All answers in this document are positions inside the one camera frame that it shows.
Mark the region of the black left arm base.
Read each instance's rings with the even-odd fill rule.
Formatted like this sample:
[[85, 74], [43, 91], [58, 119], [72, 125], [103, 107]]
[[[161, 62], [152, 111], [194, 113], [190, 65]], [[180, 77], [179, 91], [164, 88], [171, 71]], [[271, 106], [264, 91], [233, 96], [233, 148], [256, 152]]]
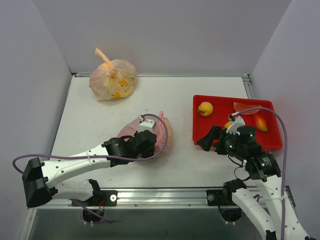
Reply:
[[84, 224], [93, 226], [100, 224], [119, 223], [118, 220], [109, 220], [105, 218], [105, 207], [108, 207], [109, 203], [113, 204], [116, 202], [116, 200], [112, 202], [112, 200], [110, 199], [112, 195], [117, 196], [116, 193], [112, 190], [111, 194], [104, 195], [96, 180], [88, 179], [87, 182], [92, 187], [92, 196], [85, 201], [81, 201], [75, 198], [70, 199], [73, 206], [82, 208], [82, 219], [84, 221]]

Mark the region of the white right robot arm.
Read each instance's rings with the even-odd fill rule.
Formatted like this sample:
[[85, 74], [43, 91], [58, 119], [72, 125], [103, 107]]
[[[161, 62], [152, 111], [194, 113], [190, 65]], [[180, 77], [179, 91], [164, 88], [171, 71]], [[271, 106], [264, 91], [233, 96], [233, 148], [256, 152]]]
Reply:
[[204, 150], [211, 147], [219, 155], [229, 155], [242, 162], [264, 199], [263, 208], [250, 192], [243, 180], [234, 179], [223, 184], [222, 200], [236, 204], [250, 219], [264, 240], [309, 240], [297, 218], [296, 212], [282, 189], [282, 177], [274, 156], [262, 150], [256, 141], [256, 129], [252, 126], [239, 126], [234, 133], [226, 128], [213, 126], [209, 133], [198, 140]]

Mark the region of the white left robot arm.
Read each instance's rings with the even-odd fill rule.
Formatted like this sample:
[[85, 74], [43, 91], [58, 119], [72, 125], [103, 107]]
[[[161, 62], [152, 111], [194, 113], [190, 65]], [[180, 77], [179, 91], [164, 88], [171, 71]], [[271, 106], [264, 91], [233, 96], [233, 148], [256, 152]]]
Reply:
[[113, 137], [68, 160], [28, 161], [22, 182], [28, 208], [36, 208], [53, 199], [76, 199], [95, 206], [101, 201], [102, 191], [94, 179], [71, 181], [71, 178], [98, 169], [127, 165], [139, 158], [149, 158], [155, 152], [156, 135], [149, 130], [130, 137]]

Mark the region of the pink plastic bag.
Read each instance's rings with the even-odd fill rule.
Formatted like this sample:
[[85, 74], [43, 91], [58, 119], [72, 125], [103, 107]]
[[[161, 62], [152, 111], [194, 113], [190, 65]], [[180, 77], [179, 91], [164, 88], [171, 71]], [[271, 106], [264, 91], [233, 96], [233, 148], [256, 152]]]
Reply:
[[[165, 117], [163, 111], [159, 112], [158, 117], [164, 121], [165, 126], [167, 127], [168, 135], [166, 135], [166, 131], [163, 123], [160, 120], [155, 119], [156, 121], [155, 129], [154, 129], [154, 133], [156, 134], [155, 153], [158, 153], [163, 146], [165, 146], [163, 152], [168, 151], [173, 146], [173, 143], [174, 143], [174, 131], [170, 124], [169, 119]], [[141, 118], [137, 117], [130, 123], [126, 124], [120, 130], [117, 137], [120, 138], [123, 136], [133, 136], [134, 133], [138, 131], [140, 121], [141, 121]]]

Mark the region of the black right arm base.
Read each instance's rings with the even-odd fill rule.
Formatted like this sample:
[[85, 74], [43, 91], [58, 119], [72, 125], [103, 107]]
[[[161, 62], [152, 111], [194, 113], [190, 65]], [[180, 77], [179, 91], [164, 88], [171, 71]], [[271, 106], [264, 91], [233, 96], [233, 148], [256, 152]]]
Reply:
[[238, 189], [247, 189], [240, 179], [233, 179], [223, 184], [222, 188], [206, 190], [206, 202], [210, 207], [218, 207], [221, 218], [227, 225], [235, 225], [243, 216], [242, 209], [232, 200], [232, 194]]

